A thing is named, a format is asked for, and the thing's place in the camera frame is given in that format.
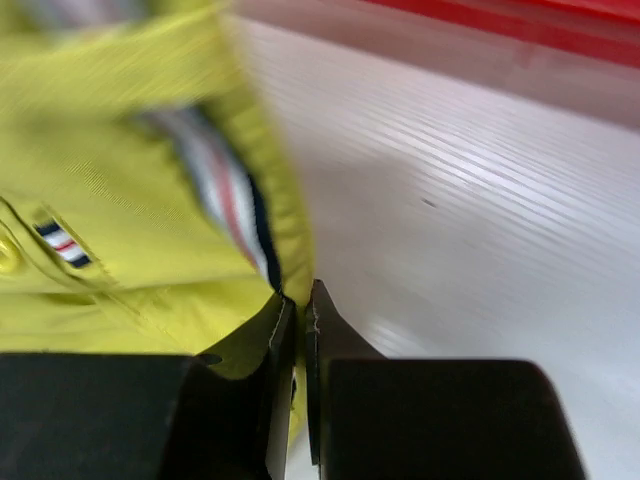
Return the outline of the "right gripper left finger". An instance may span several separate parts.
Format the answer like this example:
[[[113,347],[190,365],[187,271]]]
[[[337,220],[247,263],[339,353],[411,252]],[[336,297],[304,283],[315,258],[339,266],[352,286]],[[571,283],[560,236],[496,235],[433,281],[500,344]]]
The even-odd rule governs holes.
[[[280,479],[294,305],[197,356],[5,353],[5,479]]]

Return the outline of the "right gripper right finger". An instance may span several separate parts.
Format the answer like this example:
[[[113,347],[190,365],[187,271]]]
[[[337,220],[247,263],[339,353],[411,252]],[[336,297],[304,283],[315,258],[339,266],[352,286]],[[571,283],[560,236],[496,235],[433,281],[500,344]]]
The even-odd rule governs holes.
[[[311,459],[323,479],[582,479],[556,391],[520,359],[388,358],[321,281],[306,308]]]

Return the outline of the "yellow-green trousers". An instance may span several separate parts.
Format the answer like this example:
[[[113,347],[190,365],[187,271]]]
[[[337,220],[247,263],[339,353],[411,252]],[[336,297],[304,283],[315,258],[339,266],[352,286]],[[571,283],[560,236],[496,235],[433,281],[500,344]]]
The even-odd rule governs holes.
[[[1,348],[199,354],[312,291],[223,1],[1,5]]]

